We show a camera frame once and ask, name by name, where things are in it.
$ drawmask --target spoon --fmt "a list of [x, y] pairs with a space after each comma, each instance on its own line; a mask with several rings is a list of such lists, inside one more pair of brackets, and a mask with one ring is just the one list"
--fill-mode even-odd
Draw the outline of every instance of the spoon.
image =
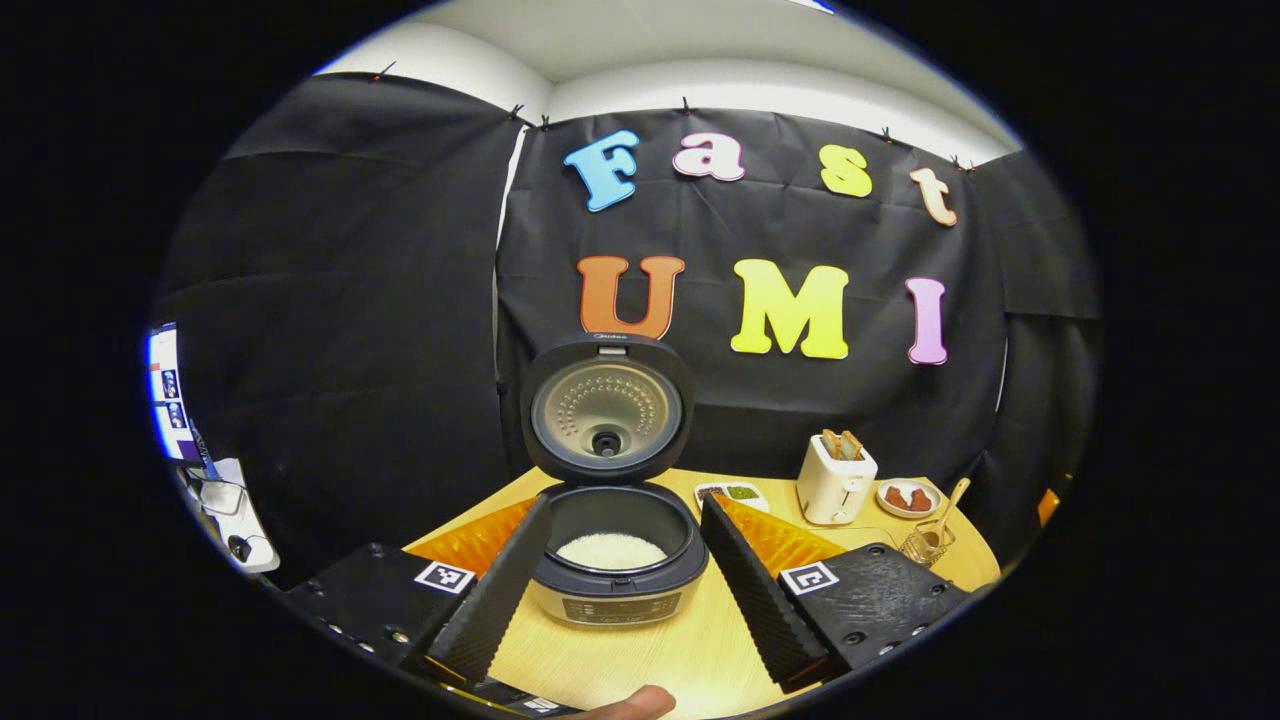
[[924, 542], [929, 543], [932, 547], [942, 546], [942, 538], [946, 537], [942, 533], [946, 532], [947, 519], [951, 518], [951, 511], [956, 509], [956, 503], [960, 502], [960, 496], [964, 495], [964, 491], [968, 488], [969, 478], [960, 478], [960, 482], [956, 483], [956, 487], [951, 491], [951, 502], [947, 505], [947, 511], [942, 514], [942, 519], [938, 520], [937, 529], [922, 533]]

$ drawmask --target blue letter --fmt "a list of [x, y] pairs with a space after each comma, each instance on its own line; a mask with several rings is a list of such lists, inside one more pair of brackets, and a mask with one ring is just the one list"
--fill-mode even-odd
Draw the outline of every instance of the blue letter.
[[[604, 140], [596, 140], [564, 156], [564, 164], [577, 168], [577, 174], [582, 176], [582, 182], [586, 183], [586, 190], [591, 193], [586, 201], [588, 210], [593, 213], [604, 210], [618, 200], [631, 197], [631, 193], [636, 191], [635, 183], [623, 182], [614, 174], [620, 172], [625, 176], [636, 174], [636, 159], [622, 149], [636, 145], [640, 145], [636, 133], [620, 129]], [[604, 151], [611, 147], [617, 147], [617, 150], [605, 156]]]

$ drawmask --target black backdrop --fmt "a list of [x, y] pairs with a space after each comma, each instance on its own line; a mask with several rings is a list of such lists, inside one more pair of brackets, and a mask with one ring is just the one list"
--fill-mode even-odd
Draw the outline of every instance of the black backdrop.
[[[637, 170], [627, 178], [636, 190], [589, 213], [586, 187], [563, 159], [620, 129], [640, 138], [630, 149]], [[699, 132], [737, 140], [746, 176], [722, 182], [676, 172], [680, 140]], [[873, 178], [868, 196], [827, 190], [818, 150], [828, 143], [863, 154]], [[918, 168], [947, 184], [955, 225], [927, 213], [909, 177]], [[503, 421], [513, 475], [531, 466], [520, 433], [522, 375], [541, 350], [580, 328], [576, 265], [591, 255], [630, 264], [618, 281], [625, 322], [645, 314], [640, 260], [685, 261], [663, 337], [696, 384], [680, 468], [795, 478], [809, 436], [851, 429], [882, 478], [925, 475], [950, 492], [969, 474], [968, 514], [1002, 564], [1038, 532], [1044, 489], [1066, 492], [1098, 383], [1098, 269], [1075, 210], [1027, 151], [969, 172], [846, 126], [709, 109], [595, 115], [527, 131], [498, 247], [498, 356], [512, 389]], [[799, 348], [786, 355], [776, 345], [764, 355], [730, 347], [744, 305], [733, 264], [755, 258], [774, 261], [792, 292], [817, 265], [849, 273], [846, 359], [810, 359]], [[946, 286], [942, 365], [906, 357], [915, 332], [904, 286], [911, 277]]]
[[[566, 155], [618, 129], [640, 137], [631, 150], [635, 193], [588, 213], [577, 172]], [[717, 132], [742, 145], [746, 176], [721, 182], [672, 167], [680, 140]], [[828, 143], [858, 149], [873, 188], [867, 197], [837, 195], [820, 179], [818, 151]], [[951, 187], [951, 228], [924, 210], [908, 174], [934, 170]], [[648, 279], [640, 260], [672, 255], [676, 275], [671, 345], [694, 373], [696, 407], [680, 468], [795, 478], [809, 436], [850, 429], [876, 457], [881, 477], [928, 475], [947, 482], [982, 450], [1000, 387], [1004, 323], [998, 264], [980, 232], [978, 204], [948, 161], [870, 133], [776, 113], [698, 109], [620, 113], [567, 120], [529, 132], [508, 195], [508, 222], [498, 247], [499, 365], [520, 386], [524, 368], [548, 343], [580, 329], [581, 258], [613, 255], [630, 268], [620, 278], [618, 316], [645, 313]], [[842, 329], [849, 356], [805, 357], [735, 352], [744, 282], [733, 264], [776, 263], [792, 292], [809, 270], [849, 273]], [[915, 333], [908, 278], [941, 281], [943, 365], [914, 365]], [[515, 393], [504, 404], [516, 424]], [[517, 432], [508, 445], [521, 448]], [[515, 471], [529, 466], [520, 461]]]
[[[678, 466], [795, 478], [810, 434], [851, 429], [879, 477], [950, 491], [970, 474], [970, 515], [1001, 562], [1034, 536], [1036, 503], [1066, 487], [1097, 386], [1097, 329], [1062, 322], [1092, 323], [1100, 301], [1073, 210], [1025, 151], [966, 172], [845, 126], [710, 109], [529, 128], [490, 336], [490, 243], [521, 128], [431, 83], [315, 77], [233, 145], [186, 213], [154, 323], [178, 322], [188, 407], [214, 457], [241, 459], [282, 555], [273, 582], [291, 587], [361, 542], [408, 542], [531, 466], [522, 373], [580, 328], [575, 268], [590, 255], [631, 263], [623, 319], [644, 314], [640, 260], [686, 263], [663, 338], [696, 383]], [[563, 158], [618, 129], [641, 138], [639, 190], [589, 213]], [[746, 177], [677, 173], [671, 156], [695, 132], [736, 138]], [[823, 186], [828, 143], [867, 158], [867, 197]], [[909, 177], [922, 167], [947, 183], [956, 225], [927, 213]], [[794, 292], [817, 265], [849, 273], [847, 357], [730, 347], [744, 305], [733, 264], [756, 258]], [[947, 288], [942, 365], [906, 357], [911, 277]]]
[[152, 322], [178, 323], [188, 409], [241, 459], [278, 585], [504, 484], [490, 296], [520, 127], [419, 81], [315, 77], [178, 225]]

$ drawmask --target foam letter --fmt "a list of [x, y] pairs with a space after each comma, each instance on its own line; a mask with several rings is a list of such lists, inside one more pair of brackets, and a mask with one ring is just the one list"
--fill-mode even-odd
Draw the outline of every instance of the foam letter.
[[[631, 197], [631, 193], [636, 191], [635, 183], [621, 181], [617, 176], [617, 173], [628, 177], [636, 174], [636, 159], [626, 151], [626, 147], [636, 145], [640, 145], [636, 133], [620, 129], [564, 156], [564, 164], [577, 168], [577, 174], [582, 176], [582, 182], [586, 183], [586, 190], [591, 193], [586, 201], [588, 210], [596, 213], [620, 200]], [[614, 149], [613, 152], [605, 155], [604, 152], [611, 147]]]
[[805, 324], [809, 336], [800, 343], [808, 357], [840, 360], [849, 356], [844, 328], [844, 288], [849, 273], [840, 268], [818, 265], [791, 295], [787, 281], [769, 260], [739, 260], [733, 272], [742, 278], [742, 331], [730, 340], [739, 352], [768, 352], [772, 343], [764, 334], [764, 320], [773, 327], [778, 350], [791, 352]]
[[942, 347], [942, 296], [947, 288], [931, 278], [910, 278], [906, 290], [915, 299], [915, 345], [906, 356], [916, 365], [941, 365], [947, 361]]
[[676, 300], [676, 275], [685, 269], [680, 258], [645, 258], [640, 269], [649, 275], [649, 309], [639, 323], [618, 319], [618, 277], [627, 269], [622, 258], [582, 258], [582, 329], [589, 333], [632, 333], [662, 338], [671, 328], [671, 307]]
[[867, 197], [872, 191], [872, 177], [867, 174], [867, 158], [852, 147], [823, 145], [818, 151], [822, 163], [822, 182], [827, 190], [854, 197]]
[[[742, 146], [727, 135], [698, 132], [686, 135], [680, 141], [689, 150], [676, 152], [671, 164], [686, 176], [712, 176], [716, 179], [732, 182], [742, 179], [746, 169], [740, 165]], [[710, 147], [700, 147], [710, 143]]]
[[947, 204], [942, 201], [942, 196], [950, 192], [947, 183], [940, 181], [933, 174], [933, 170], [928, 168], [913, 170], [910, 177], [920, 183], [920, 195], [924, 196], [924, 209], [929, 211], [929, 215], [943, 225], [951, 227], [956, 224], [959, 218], [955, 211], [948, 210]]

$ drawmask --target purple letter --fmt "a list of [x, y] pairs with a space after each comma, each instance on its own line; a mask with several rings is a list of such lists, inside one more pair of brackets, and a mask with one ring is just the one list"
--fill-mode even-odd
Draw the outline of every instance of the purple letter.
[[916, 365], [941, 365], [947, 361], [942, 347], [942, 295], [947, 288], [931, 278], [910, 278], [906, 290], [915, 299], [915, 345], [906, 356]]

